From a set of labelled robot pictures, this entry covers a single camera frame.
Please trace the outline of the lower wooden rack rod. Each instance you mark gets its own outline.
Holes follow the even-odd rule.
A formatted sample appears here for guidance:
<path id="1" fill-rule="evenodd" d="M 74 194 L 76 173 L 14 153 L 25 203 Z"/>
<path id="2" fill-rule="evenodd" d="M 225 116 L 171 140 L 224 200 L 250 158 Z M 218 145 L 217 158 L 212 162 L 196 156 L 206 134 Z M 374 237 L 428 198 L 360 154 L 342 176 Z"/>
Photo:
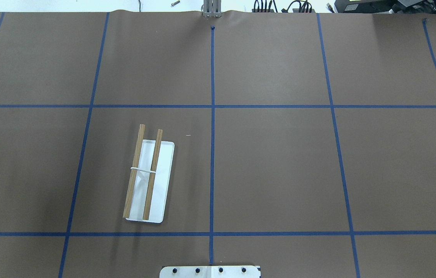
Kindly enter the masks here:
<path id="1" fill-rule="evenodd" d="M 148 188 L 146 192 L 146 198 L 145 198 L 145 207 L 143 211 L 143 220 L 149 220 L 150 211 L 151 211 L 151 201 L 153 198 L 154 193 L 154 183 L 156 178 L 156 171 L 158 166 L 158 157 L 161 150 L 161 142 L 163 140 L 163 130 L 158 129 L 156 140 L 154 144 L 154 152 L 151 160 L 151 169 L 149 173 L 149 180 L 148 180 Z"/>

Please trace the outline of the white pedestal column with base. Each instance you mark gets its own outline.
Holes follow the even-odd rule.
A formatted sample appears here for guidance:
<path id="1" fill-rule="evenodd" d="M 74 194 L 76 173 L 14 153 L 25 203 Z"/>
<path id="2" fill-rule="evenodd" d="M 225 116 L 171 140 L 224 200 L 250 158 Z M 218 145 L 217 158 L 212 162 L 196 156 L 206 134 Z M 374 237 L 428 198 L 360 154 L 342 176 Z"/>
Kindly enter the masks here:
<path id="1" fill-rule="evenodd" d="M 160 278 L 260 278 L 261 269 L 253 265 L 228 266 L 168 266 Z"/>

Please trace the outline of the wooden rack rod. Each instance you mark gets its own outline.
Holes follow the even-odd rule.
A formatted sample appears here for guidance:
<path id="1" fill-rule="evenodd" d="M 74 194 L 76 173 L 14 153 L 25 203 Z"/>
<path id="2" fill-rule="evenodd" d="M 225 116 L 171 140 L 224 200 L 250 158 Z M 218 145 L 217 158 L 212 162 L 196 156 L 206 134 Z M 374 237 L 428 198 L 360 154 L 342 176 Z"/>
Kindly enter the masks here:
<path id="1" fill-rule="evenodd" d="M 145 128 L 146 128 L 145 124 L 139 125 L 139 130 L 138 130 L 137 139 L 136 139 L 136 147 L 134 150 L 133 162 L 132 162 L 132 166 L 130 167 L 129 185 L 127 187 L 127 194 L 126 194 L 126 200 L 125 200 L 125 204 L 124 204 L 123 218 L 130 217 L 130 211 L 131 211 L 133 197 L 134 197 L 136 176 L 137 176 L 137 171 L 138 171 L 137 168 L 139 167 L 142 144 L 143 144 L 144 135 L 145 135 Z"/>
<path id="2" fill-rule="evenodd" d="M 146 192 L 146 198 L 145 198 L 145 207 L 143 211 L 143 220 L 149 220 L 150 211 L 151 211 L 151 201 L 153 198 L 154 193 L 154 183 L 156 178 L 156 171 L 158 166 L 158 157 L 161 150 L 161 142 L 163 140 L 163 130 L 158 129 L 156 140 L 154 144 L 154 152 L 151 160 L 151 169 L 149 173 L 149 180 L 148 180 L 148 188 Z"/>

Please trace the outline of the aluminium frame post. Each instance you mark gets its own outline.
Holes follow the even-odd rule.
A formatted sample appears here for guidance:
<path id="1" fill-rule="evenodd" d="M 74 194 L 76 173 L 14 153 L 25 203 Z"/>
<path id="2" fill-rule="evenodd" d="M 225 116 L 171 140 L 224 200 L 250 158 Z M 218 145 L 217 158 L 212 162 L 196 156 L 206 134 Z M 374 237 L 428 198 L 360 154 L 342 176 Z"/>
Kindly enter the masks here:
<path id="1" fill-rule="evenodd" d="M 204 18 L 220 18 L 222 16 L 221 0 L 204 0 L 202 14 Z"/>

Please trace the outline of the upper wooden rack rod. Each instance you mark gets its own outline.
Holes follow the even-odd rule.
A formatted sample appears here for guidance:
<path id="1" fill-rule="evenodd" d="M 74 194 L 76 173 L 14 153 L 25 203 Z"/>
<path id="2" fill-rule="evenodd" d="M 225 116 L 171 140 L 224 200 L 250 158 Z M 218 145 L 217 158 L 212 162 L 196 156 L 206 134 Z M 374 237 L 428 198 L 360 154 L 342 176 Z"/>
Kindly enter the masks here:
<path id="1" fill-rule="evenodd" d="M 136 147 L 134 150 L 133 162 L 132 162 L 132 166 L 130 167 L 129 185 L 127 187 L 127 194 L 126 194 L 126 200 L 125 200 L 125 204 L 124 204 L 123 218 L 130 217 L 130 211 L 131 211 L 133 197 L 134 197 L 136 176 L 137 176 L 137 171 L 138 171 L 137 168 L 139 167 L 142 144 L 143 144 L 144 135 L 145 135 L 145 128 L 146 128 L 145 124 L 139 125 L 139 130 L 138 130 L 137 139 L 136 139 Z"/>

